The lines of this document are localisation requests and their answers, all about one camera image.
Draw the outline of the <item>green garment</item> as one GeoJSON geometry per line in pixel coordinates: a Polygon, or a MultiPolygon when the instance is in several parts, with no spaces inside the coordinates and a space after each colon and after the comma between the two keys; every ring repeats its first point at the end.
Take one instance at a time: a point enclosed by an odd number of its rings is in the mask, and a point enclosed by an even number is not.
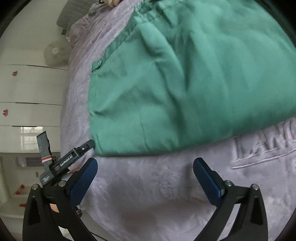
{"type": "Polygon", "coordinates": [[[99,156],[184,150],[295,115],[295,27],[272,1],[143,1],[93,62],[99,156]]]}

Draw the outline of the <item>white wardrobe with red decals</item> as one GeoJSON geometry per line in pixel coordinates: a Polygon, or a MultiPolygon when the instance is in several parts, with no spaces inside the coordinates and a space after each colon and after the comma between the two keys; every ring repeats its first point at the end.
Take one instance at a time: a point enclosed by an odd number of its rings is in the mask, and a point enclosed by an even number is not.
{"type": "Polygon", "coordinates": [[[21,236],[30,187],[43,172],[36,137],[47,132],[60,152],[60,113],[68,62],[51,64],[38,50],[1,51],[1,219],[21,236]],[[37,159],[27,164],[28,158],[37,159]]]}

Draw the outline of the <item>lavender plush bed blanket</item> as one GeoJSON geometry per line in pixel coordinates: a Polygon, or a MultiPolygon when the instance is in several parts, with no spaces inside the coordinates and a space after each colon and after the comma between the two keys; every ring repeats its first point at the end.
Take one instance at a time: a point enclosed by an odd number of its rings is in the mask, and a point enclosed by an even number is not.
{"type": "MultiPolygon", "coordinates": [[[[72,54],[61,111],[61,152],[92,139],[88,91],[93,62],[126,26],[135,6],[94,4],[70,30],[72,54]]],[[[272,1],[295,27],[295,2],[272,1]]],[[[193,240],[214,207],[193,173],[201,157],[235,185],[257,184],[275,240],[295,210],[295,115],[267,128],[184,150],[126,156],[86,154],[98,173],[82,205],[118,240],[193,240]]]]}

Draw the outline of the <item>white electric fan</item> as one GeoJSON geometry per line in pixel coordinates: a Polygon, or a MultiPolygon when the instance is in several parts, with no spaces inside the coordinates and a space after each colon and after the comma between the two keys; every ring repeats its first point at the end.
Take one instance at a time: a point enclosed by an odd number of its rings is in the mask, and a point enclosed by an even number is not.
{"type": "Polygon", "coordinates": [[[71,55],[71,46],[67,41],[55,41],[44,50],[45,62],[49,66],[62,66],[68,63],[71,55]]]}

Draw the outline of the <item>grey quilted headboard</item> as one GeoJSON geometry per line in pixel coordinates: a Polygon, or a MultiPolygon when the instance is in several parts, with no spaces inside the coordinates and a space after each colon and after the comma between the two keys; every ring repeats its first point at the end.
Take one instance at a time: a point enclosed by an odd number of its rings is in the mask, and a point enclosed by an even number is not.
{"type": "Polygon", "coordinates": [[[88,14],[95,0],[68,0],[63,7],[56,24],[58,27],[70,30],[72,25],[88,14]]]}

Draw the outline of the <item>beige wrinkled pillow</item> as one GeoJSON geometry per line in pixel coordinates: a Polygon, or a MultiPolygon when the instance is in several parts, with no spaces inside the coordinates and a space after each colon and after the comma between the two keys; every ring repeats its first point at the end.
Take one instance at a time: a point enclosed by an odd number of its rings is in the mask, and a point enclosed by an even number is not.
{"type": "Polygon", "coordinates": [[[122,2],[122,0],[99,0],[99,3],[101,3],[101,4],[107,4],[111,8],[115,8],[121,2],[122,2]]]}

